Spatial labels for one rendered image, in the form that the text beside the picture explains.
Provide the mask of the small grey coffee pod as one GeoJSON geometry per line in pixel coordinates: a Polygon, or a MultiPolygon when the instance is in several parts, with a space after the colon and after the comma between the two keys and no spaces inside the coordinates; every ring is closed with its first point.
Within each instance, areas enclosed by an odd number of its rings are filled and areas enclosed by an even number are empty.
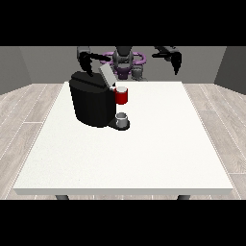
{"type": "Polygon", "coordinates": [[[143,67],[141,65],[136,65],[132,69],[132,78],[135,80],[140,80],[142,78],[143,67]]]}

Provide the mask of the small grey cup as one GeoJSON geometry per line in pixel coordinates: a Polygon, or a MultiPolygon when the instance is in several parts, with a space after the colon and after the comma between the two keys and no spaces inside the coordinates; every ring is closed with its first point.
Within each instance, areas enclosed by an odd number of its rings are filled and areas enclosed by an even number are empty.
{"type": "Polygon", "coordinates": [[[116,120],[116,126],[119,128],[124,128],[128,124],[128,116],[125,112],[119,112],[115,116],[115,120],[116,120]]]}

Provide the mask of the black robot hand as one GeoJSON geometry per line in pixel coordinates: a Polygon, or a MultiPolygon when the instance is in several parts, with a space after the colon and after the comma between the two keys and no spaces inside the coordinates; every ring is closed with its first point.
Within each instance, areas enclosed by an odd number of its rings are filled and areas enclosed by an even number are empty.
{"type": "Polygon", "coordinates": [[[174,69],[174,73],[178,74],[182,64],[182,54],[180,52],[157,53],[157,54],[153,54],[152,57],[165,59],[167,62],[171,62],[174,69]]]}
{"type": "Polygon", "coordinates": [[[81,52],[79,55],[79,64],[81,68],[90,76],[92,77],[92,68],[91,63],[93,60],[97,61],[104,61],[109,62],[111,59],[107,56],[94,54],[94,53],[88,53],[88,52],[81,52]]]}

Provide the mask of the black coffee machine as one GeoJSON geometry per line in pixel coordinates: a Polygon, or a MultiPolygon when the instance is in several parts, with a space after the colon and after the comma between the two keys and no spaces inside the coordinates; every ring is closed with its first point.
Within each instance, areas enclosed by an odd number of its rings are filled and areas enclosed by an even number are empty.
{"type": "Polygon", "coordinates": [[[86,72],[77,71],[71,76],[69,87],[79,121],[90,127],[112,127],[118,131],[130,128],[129,119],[126,127],[116,126],[116,85],[108,87],[100,73],[93,73],[90,77],[86,72]]]}

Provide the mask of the red pod holder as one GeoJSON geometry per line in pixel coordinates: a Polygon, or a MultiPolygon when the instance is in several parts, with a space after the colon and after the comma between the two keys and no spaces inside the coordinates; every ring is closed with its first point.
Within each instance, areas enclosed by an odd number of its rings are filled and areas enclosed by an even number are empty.
{"type": "Polygon", "coordinates": [[[128,102],[128,89],[125,86],[117,86],[114,89],[115,103],[124,105],[128,102]]]}

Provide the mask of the pale grey machine lid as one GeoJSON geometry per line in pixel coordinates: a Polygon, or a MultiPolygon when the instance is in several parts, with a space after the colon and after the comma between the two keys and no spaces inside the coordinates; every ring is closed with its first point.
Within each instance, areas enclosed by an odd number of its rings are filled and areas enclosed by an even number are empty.
{"type": "Polygon", "coordinates": [[[104,65],[101,65],[99,67],[99,71],[100,71],[101,75],[103,76],[107,86],[108,87],[112,87],[112,85],[117,81],[117,79],[114,76],[110,65],[108,63],[105,63],[104,65]]]}

